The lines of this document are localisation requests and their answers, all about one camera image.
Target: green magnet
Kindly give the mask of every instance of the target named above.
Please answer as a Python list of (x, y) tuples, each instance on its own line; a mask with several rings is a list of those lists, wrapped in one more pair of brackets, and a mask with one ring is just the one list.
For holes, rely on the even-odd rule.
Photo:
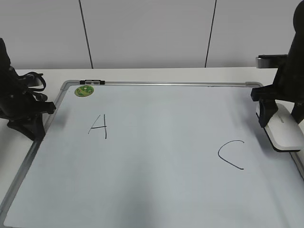
[(75, 95), (79, 97), (90, 96), (94, 92), (94, 88), (90, 85), (83, 85), (75, 90)]

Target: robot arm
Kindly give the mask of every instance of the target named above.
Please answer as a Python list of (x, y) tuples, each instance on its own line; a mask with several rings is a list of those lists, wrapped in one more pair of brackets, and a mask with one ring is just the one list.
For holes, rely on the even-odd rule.
[[(280, 56), (280, 61), (277, 61), (280, 66), (273, 83), (254, 88), (251, 92), (252, 100), (259, 102), (257, 115), (260, 126), (265, 128), (271, 142), (279, 151), (304, 149), (304, 136), (297, 125), (304, 119), (304, 1), (300, 2), (294, 12), (294, 29), (295, 36), (288, 55)], [(276, 100), (294, 103), (292, 120), (286, 116), (289, 113), (279, 110)]]
[[(53, 114), (56, 107), (46, 102), (47, 96), (39, 93), (46, 87), (42, 74), (29, 72), (18, 76), (10, 66), (3, 39), (0, 38), (0, 118), (9, 120), (8, 127), (15, 129), (31, 140), (42, 140), (45, 130), (42, 114)], [(41, 82), (43, 88), (30, 88)]]

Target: whiteboard frame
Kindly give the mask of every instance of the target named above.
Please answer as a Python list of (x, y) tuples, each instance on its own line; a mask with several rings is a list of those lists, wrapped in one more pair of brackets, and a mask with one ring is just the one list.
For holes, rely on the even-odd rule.
[[(55, 99), (54, 103), (57, 107), (56, 111), (52, 115), (48, 115), (44, 121), (45, 131), (50, 127), (58, 108), (61, 105), (62, 100), (70, 86), (76, 85), (94, 85), (94, 86), (204, 86), (204, 87), (262, 87), (263, 85), (259, 82), (244, 82), (244, 83), (173, 83), (173, 82), (111, 82), (111, 81), (101, 81), (101, 80), (68, 80), (63, 83), (60, 88), (60, 92)], [(4, 220), (10, 209), (10, 206), (15, 199), (15, 196), (21, 186), (36, 154), (40, 147), (42, 141), (35, 140), (30, 147), (26, 157), (24, 158), (19, 170), (11, 183), (9, 190), (7, 191), (2, 203), (0, 204), (0, 228), (12, 228), (4, 226)], [(304, 166), (296, 152), (289, 153), (294, 160), (301, 177), (304, 179)]]

